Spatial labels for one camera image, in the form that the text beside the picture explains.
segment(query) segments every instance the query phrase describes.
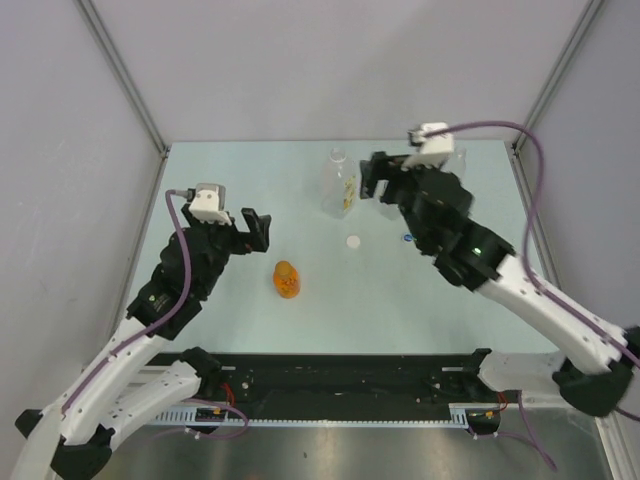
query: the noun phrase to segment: bottle label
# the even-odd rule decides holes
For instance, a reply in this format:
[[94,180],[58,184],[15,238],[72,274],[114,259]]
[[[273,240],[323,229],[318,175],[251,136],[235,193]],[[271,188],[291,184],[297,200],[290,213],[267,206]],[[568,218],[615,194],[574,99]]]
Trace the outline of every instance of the bottle label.
[[346,212],[351,208],[353,200],[356,198],[356,176],[352,175],[344,182],[344,198],[342,201],[343,210]]

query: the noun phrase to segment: white table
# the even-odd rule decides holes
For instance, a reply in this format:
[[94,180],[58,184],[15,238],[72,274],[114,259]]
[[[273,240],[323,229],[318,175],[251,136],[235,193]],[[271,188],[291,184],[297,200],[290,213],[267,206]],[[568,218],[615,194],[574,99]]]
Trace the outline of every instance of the white table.
[[[463,185],[475,198],[473,218],[520,248],[525,212],[505,146],[467,148]],[[164,191],[200,182],[227,187],[226,209],[246,225],[242,207],[270,214],[266,254],[232,257],[204,309],[169,346],[225,353],[452,354],[477,347],[548,352],[554,346],[503,307],[449,285],[411,243],[402,218],[390,221],[373,200],[358,201],[343,220],[320,209],[320,170],[332,147],[355,160],[371,152],[410,152],[405,141],[176,143],[135,272],[130,300],[144,285],[172,233]],[[346,245],[358,235],[361,245]],[[290,300],[271,275],[279,260],[300,272]],[[537,255],[534,267],[540,270]]]

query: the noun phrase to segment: white wall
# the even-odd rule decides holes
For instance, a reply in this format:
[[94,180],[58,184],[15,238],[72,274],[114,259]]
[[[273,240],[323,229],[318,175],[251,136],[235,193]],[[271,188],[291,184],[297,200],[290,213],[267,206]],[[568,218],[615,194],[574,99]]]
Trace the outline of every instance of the white wall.
[[587,0],[95,3],[177,141],[403,138],[427,120],[524,121]]
[[105,340],[159,157],[72,1],[0,4],[0,478]]
[[[624,326],[640,324],[638,25],[637,0],[609,2],[535,129],[548,156],[541,218],[562,286]],[[639,385],[625,406],[640,413]]]

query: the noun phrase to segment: purple cable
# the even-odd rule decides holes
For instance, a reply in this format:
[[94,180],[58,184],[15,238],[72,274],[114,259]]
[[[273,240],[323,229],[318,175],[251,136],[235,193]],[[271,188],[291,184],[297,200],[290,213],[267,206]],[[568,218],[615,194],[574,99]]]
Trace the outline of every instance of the purple cable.
[[[189,289],[191,288],[191,259],[189,257],[189,248],[187,247],[187,240],[184,238],[184,233],[182,232],[182,227],[180,226],[180,221],[178,220],[178,215],[176,214],[176,210],[173,207],[173,203],[171,202],[171,196],[176,195],[177,192],[175,190],[167,190],[164,194],[164,198],[167,201],[167,208],[169,209],[169,215],[171,216],[171,222],[173,223],[173,227],[176,230],[176,234],[178,236],[178,242],[180,243],[180,249],[182,250],[182,260],[184,262],[184,286],[182,287],[182,293],[180,294],[180,298],[178,302],[173,306],[171,310],[169,310],[162,318],[156,320],[151,325],[146,327],[143,330],[140,330],[138,333],[131,335],[126,340],[123,340],[117,347],[111,350],[109,353],[111,355],[117,355],[122,350],[127,348],[133,342],[138,340],[139,338],[154,332],[162,325],[167,323],[171,318],[180,310],[184,302],[187,300],[189,296]],[[95,368],[82,380],[78,388],[69,396],[67,401],[62,405],[62,413],[64,414],[70,407],[73,405],[73,402],[77,400],[80,394],[87,388],[87,386],[92,382],[94,378],[102,371],[102,369],[109,363],[109,357],[103,358]]]
[[[611,336],[604,329],[602,329],[595,322],[591,321],[591,319],[589,319],[582,312],[579,312],[573,306],[569,305],[558,295],[554,294],[553,292],[547,291],[545,286],[542,284],[542,282],[540,282],[540,280],[538,280],[538,277],[536,276],[536,274],[533,272],[533,269],[531,268],[531,262],[529,261],[529,241],[531,240],[531,236],[533,234],[533,224],[535,222],[536,217],[538,216],[538,209],[540,207],[540,198],[542,197],[542,186],[544,184],[544,169],[545,169],[544,151],[542,150],[542,144],[540,143],[540,140],[538,140],[535,134],[528,128],[515,122],[507,122],[502,120],[485,120],[480,122],[461,123],[461,124],[454,125],[452,127],[445,128],[442,130],[429,132],[424,135],[424,138],[435,137],[445,133],[455,133],[463,130],[472,130],[472,129],[484,128],[484,127],[506,127],[506,128],[511,128],[513,130],[522,132],[524,135],[526,135],[531,139],[531,142],[533,143],[538,154],[538,178],[536,179],[536,188],[534,189],[533,198],[531,199],[531,207],[527,212],[527,224],[524,229],[524,239],[522,241],[522,266],[524,267],[524,271],[527,275],[527,278],[529,279],[531,284],[538,291],[540,291],[544,296],[549,298],[552,302],[554,302],[556,305],[558,305],[560,308],[562,308],[566,312],[573,315],[581,323],[583,323],[584,325],[589,327],[593,332],[599,335],[605,342],[608,342],[609,344],[613,345],[613,347],[616,350],[618,350],[622,355],[624,355],[629,360],[631,360],[637,368],[640,368],[640,359],[637,356],[635,356],[633,352],[631,352],[631,350],[629,350],[626,346],[622,345],[617,340],[611,338]],[[616,412],[618,412],[621,415],[624,415],[627,418],[630,418],[631,420],[640,422],[639,416],[629,413],[623,410],[622,408],[617,407]]]
[[538,437],[536,436],[535,432],[533,431],[533,428],[531,427],[531,424],[529,423],[529,419],[524,411],[524,405],[522,404],[522,392],[518,392],[518,409],[520,410],[520,416],[522,417],[522,421],[524,422],[525,427],[529,432],[530,438],[527,438],[524,435],[521,435],[515,432],[496,432],[496,433],[489,433],[486,435],[478,435],[473,431],[471,427],[469,427],[469,433],[473,435],[474,439],[479,439],[479,440],[488,440],[490,438],[502,437],[502,438],[513,438],[514,440],[519,440],[523,443],[526,443],[531,448],[534,448],[540,454],[540,456],[542,457],[542,459],[547,464],[549,469],[551,469],[552,472],[557,472],[558,466],[556,465],[556,462],[553,461],[553,458],[551,458],[551,455],[549,455],[547,451],[542,447],[542,444],[538,440]]
[[242,421],[244,422],[244,425],[242,425],[242,428],[240,428],[240,430],[238,430],[237,432],[227,433],[225,435],[215,435],[213,433],[208,433],[208,434],[207,433],[200,433],[200,432],[191,430],[188,427],[170,428],[168,430],[164,430],[164,431],[154,435],[153,437],[151,437],[149,439],[149,441],[156,440],[156,439],[158,439],[160,437],[164,437],[166,435],[173,435],[175,433],[185,433],[185,432],[187,432],[187,433],[195,433],[195,435],[199,435],[200,437],[210,438],[212,440],[230,440],[232,438],[239,437],[240,435],[245,433],[249,428],[249,418],[243,412],[241,412],[237,408],[232,407],[231,405],[224,405],[222,403],[208,402],[206,400],[200,400],[199,398],[190,398],[188,400],[185,400],[185,402],[201,403],[203,405],[210,405],[212,407],[219,408],[220,410],[227,410],[228,412],[235,413],[236,415],[238,415],[242,419]]

